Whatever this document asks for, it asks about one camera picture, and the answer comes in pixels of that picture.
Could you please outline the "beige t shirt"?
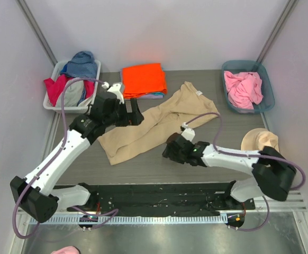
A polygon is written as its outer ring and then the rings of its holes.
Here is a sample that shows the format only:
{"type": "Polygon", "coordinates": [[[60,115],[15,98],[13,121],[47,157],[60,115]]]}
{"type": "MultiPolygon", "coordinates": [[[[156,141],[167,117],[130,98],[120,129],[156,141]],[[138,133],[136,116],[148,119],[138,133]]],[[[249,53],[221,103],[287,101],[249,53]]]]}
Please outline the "beige t shirt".
{"type": "Polygon", "coordinates": [[[116,165],[165,143],[183,123],[192,121],[188,126],[196,128],[217,114],[214,102],[186,81],[168,100],[143,112],[140,125],[115,127],[98,141],[110,164],[116,165]]]}

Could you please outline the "pink object bottom edge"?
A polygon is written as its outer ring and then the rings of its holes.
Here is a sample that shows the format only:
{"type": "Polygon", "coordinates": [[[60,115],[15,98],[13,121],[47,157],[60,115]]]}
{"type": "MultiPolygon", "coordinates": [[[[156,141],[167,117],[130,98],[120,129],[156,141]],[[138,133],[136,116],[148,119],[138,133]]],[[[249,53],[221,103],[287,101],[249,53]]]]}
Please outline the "pink object bottom edge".
{"type": "Polygon", "coordinates": [[[80,254],[80,251],[74,246],[67,246],[53,251],[51,254],[80,254]]]}

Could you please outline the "blue patterned garment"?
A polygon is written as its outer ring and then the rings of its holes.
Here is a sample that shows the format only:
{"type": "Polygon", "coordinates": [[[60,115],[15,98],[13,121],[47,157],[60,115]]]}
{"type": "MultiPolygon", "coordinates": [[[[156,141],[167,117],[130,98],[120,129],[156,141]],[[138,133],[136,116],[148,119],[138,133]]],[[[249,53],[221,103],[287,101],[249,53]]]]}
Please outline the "blue patterned garment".
{"type": "Polygon", "coordinates": [[[97,70],[94,55],[90,51],[80,51],[65,64],[60,74],[72,78],[95,78],[97,70]]]}

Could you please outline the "aluminium corner post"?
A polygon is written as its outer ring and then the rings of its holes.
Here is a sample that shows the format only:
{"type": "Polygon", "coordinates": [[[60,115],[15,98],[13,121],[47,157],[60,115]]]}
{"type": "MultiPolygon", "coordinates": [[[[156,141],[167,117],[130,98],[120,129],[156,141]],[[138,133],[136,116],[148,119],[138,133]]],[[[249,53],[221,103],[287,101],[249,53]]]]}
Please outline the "aluminium corner post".
{"type": "Polygon", "coordinates": [[[28,24],[30,25],[34,35],[36,36],[37,40],[40,42],[43,50],[45,51],[47,57],[49,58],[50,62],[53,66],[56,65],[57,59],[51,50],[49,43],[47,42],[40,26],[38,25],[33,13],[31,12],[27,2],[25,0],[16,0],[15,1],[20,8],[22,14],[24,15],[25,19],[27,20],[28,24]]]}
{"type": "Polygon", "coordinates": [[[270,35],[268,36],[268,39],[266,40],[256,62],[261,64],[264,61],[268,52],[270,51],[273,44],[277,40],[277,37],[280,35],[284,25],[286,24],[287,20],[290,18],[292,12],[295,10],[298,3],[299,3],[299,0],[288,0],[287,1],[270,35]]]}

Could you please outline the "left aluminium corner post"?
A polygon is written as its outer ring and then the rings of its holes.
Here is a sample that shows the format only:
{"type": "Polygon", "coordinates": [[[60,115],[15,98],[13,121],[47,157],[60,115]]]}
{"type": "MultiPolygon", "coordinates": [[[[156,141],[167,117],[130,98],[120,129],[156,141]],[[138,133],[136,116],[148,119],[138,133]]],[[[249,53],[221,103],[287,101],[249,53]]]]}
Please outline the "left aluminium corner post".
{"type": "Polygon", "coordinates": [[[33,13],[31,12],[27,2],[25,0],[16,0],[15,1],[20,8],[22,14],[24,15],[25,19],[27,20],[28,24],[30,25],[34,35],[36,36],[37,40],[40,42],[43,50],[45,51],[47,57],[49,58],[50,62],[53,66],[56,65],[57,59],[51,50],[49,43],[47,42],[40,26],[38,25],[33,13]]]}

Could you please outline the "pink crumpled t shirt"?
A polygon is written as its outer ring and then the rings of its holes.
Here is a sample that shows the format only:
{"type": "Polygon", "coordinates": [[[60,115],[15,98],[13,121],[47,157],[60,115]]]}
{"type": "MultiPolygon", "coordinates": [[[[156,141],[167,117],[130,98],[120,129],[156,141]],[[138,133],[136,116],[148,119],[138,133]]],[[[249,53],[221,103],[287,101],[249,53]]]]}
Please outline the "pink crumpled t shirt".
{"type": "Polygon", "coordinates": [[[262,80],[257,72],[224,72],[225,87],[229,102],[237,108],[253,110],[263,99],[262,80]]]}

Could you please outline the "aluminium rail frame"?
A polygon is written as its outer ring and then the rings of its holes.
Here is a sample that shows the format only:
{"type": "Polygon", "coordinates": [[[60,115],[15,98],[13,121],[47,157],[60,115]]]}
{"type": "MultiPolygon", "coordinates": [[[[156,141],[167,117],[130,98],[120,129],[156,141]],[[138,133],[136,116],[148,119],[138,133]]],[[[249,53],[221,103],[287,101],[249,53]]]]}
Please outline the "aluminium rail frame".
{"type": "Polygon", "coordinates": [[[118,216],[205,216],[207,213],[270,210],[271,212],[305,211],[299,193],[292,193],[284,202],[257,197],[243,203],[226,203],[223,193],[108,193],[99,191],[93,205],[100,213],[118,209],[118,216]]]}

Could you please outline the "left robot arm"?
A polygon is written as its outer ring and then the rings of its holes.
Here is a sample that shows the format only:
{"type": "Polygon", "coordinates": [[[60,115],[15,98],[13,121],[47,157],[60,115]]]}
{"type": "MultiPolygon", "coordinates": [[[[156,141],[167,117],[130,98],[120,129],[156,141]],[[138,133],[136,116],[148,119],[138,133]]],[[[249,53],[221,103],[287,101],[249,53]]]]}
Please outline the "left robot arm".
{"type": "Polygon", "coordinates": [[[35,170],[24,178],[13,178],[10,186],[16,204],[39,223],[49,220],[56,211],[72,206],[92,211],[97,206],[97,197],[87,184],[63,189],[54,186],[72,162],[102,136],[106,128],[140,125],[144,117],[137,100],[132,98],[130,104],[132,111],[127,112],[125,103],[115,93],[100,93],[90,112],[74,119],[62,142],[35,170]]]}

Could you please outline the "magenta garment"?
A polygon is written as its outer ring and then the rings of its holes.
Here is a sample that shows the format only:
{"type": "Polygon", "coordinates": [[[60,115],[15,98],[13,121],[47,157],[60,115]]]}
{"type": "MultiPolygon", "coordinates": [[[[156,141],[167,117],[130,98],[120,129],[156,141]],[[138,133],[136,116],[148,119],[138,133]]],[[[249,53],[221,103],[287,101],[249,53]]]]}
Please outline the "magenta garment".
{"type": "MultiPolygon", "coordinates": [[[[73,78],[67,77],[66,75],[60,75],[56,81],[51,78],[45,79],[44,84],[47,90],[49,102],[53,107],[61,106],[62,92],[64,91],[67,83],[73,78]]],[[[94,92],[95,84],[91,81],[83,80],[84,90],[77,106],[83,105],[83,102],[91,98],[94,92]]]]}

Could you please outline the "beige bucket hat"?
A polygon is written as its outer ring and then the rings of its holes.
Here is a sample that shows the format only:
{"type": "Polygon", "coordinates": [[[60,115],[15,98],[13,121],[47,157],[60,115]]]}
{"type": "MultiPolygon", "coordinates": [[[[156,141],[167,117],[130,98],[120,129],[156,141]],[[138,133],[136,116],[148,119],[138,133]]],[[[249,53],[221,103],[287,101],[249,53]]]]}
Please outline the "beige bucket hat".
{"type": "Polygon", "coordinates": [[[263,150],[265,146],[279,152],[278,136],[264,128],[252,129],[243,137],[241,150],[263,150]]]}

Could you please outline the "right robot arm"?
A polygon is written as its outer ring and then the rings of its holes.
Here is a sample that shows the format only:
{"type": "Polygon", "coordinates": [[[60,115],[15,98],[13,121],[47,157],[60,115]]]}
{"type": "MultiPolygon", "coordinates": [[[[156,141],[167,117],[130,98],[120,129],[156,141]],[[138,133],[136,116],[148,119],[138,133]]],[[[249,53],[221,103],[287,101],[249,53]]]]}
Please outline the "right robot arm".
{"type": "Polygon", "coordinates": [[[249,175],[246,180],[236,180],[223,196],[224,204],[230,209],[260,196],[285,201],[296,175],[295,166],[272,147],[239,151],[203,141],[192,143],[178,133],[168,138],[162,156],[180,164],[221,167],[249,175]]]}

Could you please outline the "teal plastic basin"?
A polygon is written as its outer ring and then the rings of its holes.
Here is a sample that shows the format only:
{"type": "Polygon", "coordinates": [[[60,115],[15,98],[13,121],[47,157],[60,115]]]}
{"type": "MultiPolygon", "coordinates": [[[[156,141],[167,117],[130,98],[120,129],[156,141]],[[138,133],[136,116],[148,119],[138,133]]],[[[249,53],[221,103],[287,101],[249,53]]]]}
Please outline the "teal plastic basin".
{"type": "Polygon", "coordinates": [[[225,93],[225,99],[227,101],[227,104],[229,106],[229,108],[232,111],[235,111],[237,113],[241,113],[241,114],[260,114],[262,112],[266,112],[271,110],[274,105],[275,105],[275,99],[274,99],[274,94],[273,94],[273,90],[271,87],[271,83],[267,74],[267,70],[266,68],[256,62],[256,61],[252,61],[252,60],[229,60],[226,61],[223,65],[222,65],[222,82],[223,82],[223,89],[224,89],[224,93],[225,93]],[[262,91],[262,95],[264,96],[261,103],[258,105],[253,105],[254,109],[253,110],[247,110],[247,109],[242,109],[242,108],[237,108],[234,107],[228,99],[228,94],[226,91],[226,87],[225,87],[225,81],[224,81],[224,72],[225,71],[230,71],[233,74],[238,74],[240,72],[257,72],[262,80],[262,87],[261,87],[261,91],[262,91]]]}

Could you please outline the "right aluminium corner post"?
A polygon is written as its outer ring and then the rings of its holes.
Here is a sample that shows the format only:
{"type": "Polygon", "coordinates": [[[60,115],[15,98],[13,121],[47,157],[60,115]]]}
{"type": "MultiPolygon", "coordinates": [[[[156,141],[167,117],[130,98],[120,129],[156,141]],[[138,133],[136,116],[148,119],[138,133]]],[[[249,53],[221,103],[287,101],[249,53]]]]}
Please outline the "right aluminium corner post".
{"type": "Polygon", "coordinates": [[[290,18],[292,12],[295,10],[298,3],[299,3],[299,0],[288,0],[287,1],[270,35],[268,36],[268,39],[266,40],[256,62],[261,64],[264,61],[268,52],[270,51],[273,44],[277,40],[277,37],[280,35],[284,25],[286,24],[287,20],[290,18]]]}

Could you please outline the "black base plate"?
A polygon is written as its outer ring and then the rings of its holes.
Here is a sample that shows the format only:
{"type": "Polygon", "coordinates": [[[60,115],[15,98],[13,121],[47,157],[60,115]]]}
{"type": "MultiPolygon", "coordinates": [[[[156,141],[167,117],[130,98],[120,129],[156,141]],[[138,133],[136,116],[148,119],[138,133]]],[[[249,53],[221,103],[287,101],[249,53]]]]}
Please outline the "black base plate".
{"type": "Polygon", "coordinates": [[[145,185],[90,185],[92,196],[80,206],[83,211],[118,216],[217,216],[220,211],[254,210],[252,199],[229,201],[229,183],[183,183],[145,185]]]}

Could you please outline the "grey garment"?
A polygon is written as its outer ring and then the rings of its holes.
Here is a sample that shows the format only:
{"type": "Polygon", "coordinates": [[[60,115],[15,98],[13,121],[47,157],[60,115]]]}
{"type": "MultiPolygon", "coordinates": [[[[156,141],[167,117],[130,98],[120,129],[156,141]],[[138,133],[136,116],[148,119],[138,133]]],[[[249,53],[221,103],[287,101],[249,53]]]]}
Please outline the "grey garment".
{"type": "Polygon", "coordinates": [[[77,81],[70,85],[64,93],[64,107],[77,106],[84,90],[84,82],[77,81]]]}

